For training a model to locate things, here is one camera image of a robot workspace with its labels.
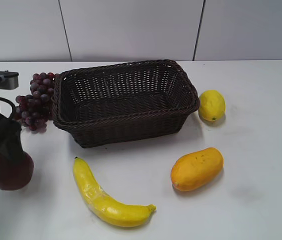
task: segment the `bunch of grapes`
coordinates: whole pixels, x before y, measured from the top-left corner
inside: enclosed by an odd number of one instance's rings
[[[58,74],[49,72],[35,73],[30,81],[31,94],[17,96],[15,101],[19,104],[16,107],[14,119],[22,126],[28,127],[31,131],[46,126],[46,122],[52,119],[52,96],[54,94],[55,77]]]

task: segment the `tabletop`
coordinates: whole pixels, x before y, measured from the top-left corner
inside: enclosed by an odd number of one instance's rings
[[[282,240],[282,60],[178,63],[198,94],[223,94],[225,118],[207,124],[195,112],[177,134],[85,149],[52,121],[46,132],[23,129],[33,177],[20,190],[0,190],[0,240]],[[34,73],[111,64],[0,62],[0,71],[19,72],[19,88],[0,90],[0,97],[29,94]],[[176,160],[208,147],[223,154],[223,172],[193,192],[176,192]],[[156,205],[150,222],[123,229],[94,215],[73,177],[76,156],[118,201]]]

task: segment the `wicker basket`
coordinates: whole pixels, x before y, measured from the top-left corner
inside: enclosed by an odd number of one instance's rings
[[[60,74],[53,122],[88,148],[176,133],[199,105],[175,61],[129,62]]]

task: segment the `lemon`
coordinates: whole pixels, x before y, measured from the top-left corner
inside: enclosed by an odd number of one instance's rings
[[[200,96],[199,115],[209,122],[223,117],[226,112],[226,102],[217,90],[208,90]]]

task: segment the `banana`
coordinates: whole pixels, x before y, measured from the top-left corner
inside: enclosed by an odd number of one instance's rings
[[[76,157],[73,175],[79,191],[90,210],[103,221],[125,228],[136,227],[146,223],[156,206],[126,205],[109,196],[98,184],[89,165]]]

